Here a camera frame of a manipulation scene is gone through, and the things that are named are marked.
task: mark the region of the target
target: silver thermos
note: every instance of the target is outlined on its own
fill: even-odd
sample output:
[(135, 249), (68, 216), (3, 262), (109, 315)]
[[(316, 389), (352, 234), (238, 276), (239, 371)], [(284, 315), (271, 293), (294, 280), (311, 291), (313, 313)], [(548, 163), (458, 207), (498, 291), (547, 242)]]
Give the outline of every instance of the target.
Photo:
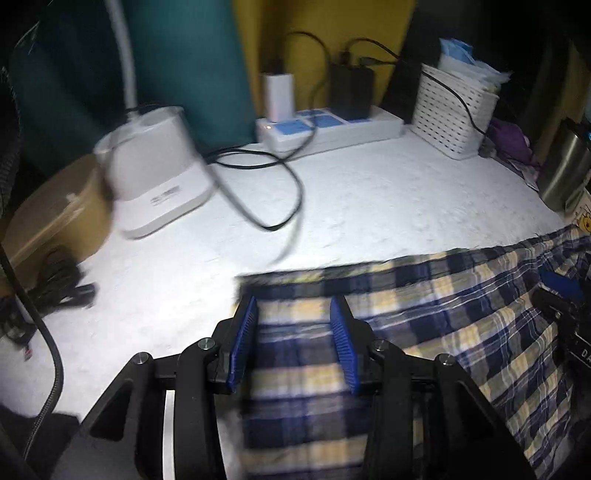
[(555, 212), (571, 212), (589, 181), (591, 142), (570, 118), (560, 126), (538, 176), (540, 198)]

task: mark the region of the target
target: power strip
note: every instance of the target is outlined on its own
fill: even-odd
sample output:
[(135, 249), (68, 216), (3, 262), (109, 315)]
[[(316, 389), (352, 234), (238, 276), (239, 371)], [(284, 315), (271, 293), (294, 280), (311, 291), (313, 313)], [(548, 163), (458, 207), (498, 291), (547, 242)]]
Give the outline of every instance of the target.
[[(402, 135), (404, 122), (379, 107), (372, 106), (369, 118), (344, 120), (326, 108), (314, 110), (318, 131), (314, 140), (297, 156), (350, 147)], [(258, 141), (274, 153), (288, 153), (296, 149), (312, 132), (312, 111), (296, 112), (295, 118), (273, 123), (266, 118), (256, 121)]]

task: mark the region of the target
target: white tabletop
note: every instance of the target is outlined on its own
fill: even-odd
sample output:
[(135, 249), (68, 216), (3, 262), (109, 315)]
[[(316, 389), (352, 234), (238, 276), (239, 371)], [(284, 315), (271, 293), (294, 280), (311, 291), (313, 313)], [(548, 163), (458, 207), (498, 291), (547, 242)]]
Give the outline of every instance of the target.
[[(65, 369), (58, 411), (83, 417), (134, 353), (171, 355), (210, 335), (233, 313), (239, 274), (508, 245), (564, 226), (496, 161), (451, 160), (410, 132), (291, 165), (306, 188), (303, 215), (279, 232), (247, 224), (218, 192), (144, 239), (111, 233), (83, 263), (85, 282), (99, 287), (95, 305), (46, 317)], [(219, 173), (268, 223), (293, 207), (296, 188), (280, 167)], [(53, 382), (39, 334), (31, 346), (24, 362), (0, 340), (0, 402), (28, 415)]]

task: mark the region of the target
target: perforated plastic basket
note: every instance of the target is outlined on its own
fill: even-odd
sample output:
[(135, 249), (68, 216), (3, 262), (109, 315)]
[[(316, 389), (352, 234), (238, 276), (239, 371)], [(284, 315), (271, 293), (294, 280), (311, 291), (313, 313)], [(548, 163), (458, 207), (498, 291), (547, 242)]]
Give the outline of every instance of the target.
[[(498, 96), (428, 65), (423, 65), (423, 71), (462, 97), (474, 123), (486, 131)], [(473, 157), (482, 141), (482, 134), (474, 130), (460, 101), (425, 75), (421, 75), (411, 130), (455, 160)]]

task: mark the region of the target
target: plaid fabric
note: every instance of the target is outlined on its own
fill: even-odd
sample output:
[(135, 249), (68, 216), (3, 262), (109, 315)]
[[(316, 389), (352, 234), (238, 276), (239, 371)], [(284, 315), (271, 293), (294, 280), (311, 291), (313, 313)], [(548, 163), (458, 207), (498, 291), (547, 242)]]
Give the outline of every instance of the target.
[(553, 359), (557, 326), (530, 293), (543, 268), (586, 277), (590, 251), (591, 237), (569, 226), (510, 247), (244, 277), (242, 291), (260, 308), (241, 412), (250, 478), (359, 477), (371, 406), (343, 379), (328, 325), (335, 294), (406, 353), (455, 355), (537, 476), (548, 477), (567, 433), (572, 383)]

